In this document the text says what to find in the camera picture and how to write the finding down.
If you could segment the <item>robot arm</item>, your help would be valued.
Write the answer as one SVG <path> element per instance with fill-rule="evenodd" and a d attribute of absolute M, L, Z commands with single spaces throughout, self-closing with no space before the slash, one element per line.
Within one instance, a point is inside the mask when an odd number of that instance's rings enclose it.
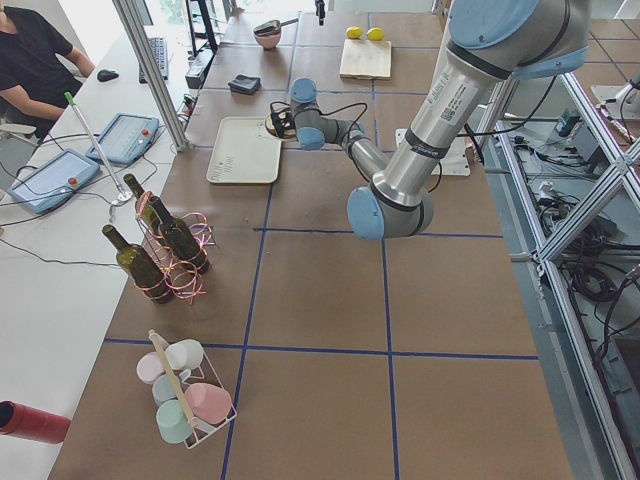
<path fill-rule="evenodd" d="M 316 85 L 294 81 L 290 102 L 272 109 L 266 129 L 306 151 L 342 147 L 367 180 L 347 202 L 362 239 L 410 237 L 433 218 L 425 188 L 479 101 L 499 81 L 555 77 L 586 59 L 588 1 L 456 1 L 449 11 L 444 65 L 393 156 L 382 153 L 354 121 L 321 112 Z"/>

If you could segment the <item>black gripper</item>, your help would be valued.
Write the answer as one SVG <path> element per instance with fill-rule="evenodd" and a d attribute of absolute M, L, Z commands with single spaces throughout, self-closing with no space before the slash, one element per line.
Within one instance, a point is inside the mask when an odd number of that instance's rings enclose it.
<path fill-rule="evenodd" d="M 326 18 L 325 1 L 316 0 L 316 16 L 318 23 L 323 25 Z M 277 138 L 295 138 L 296 126 L 292 109 L 284 102 L 274 102 L 270 105 L 269 132 Z"/>

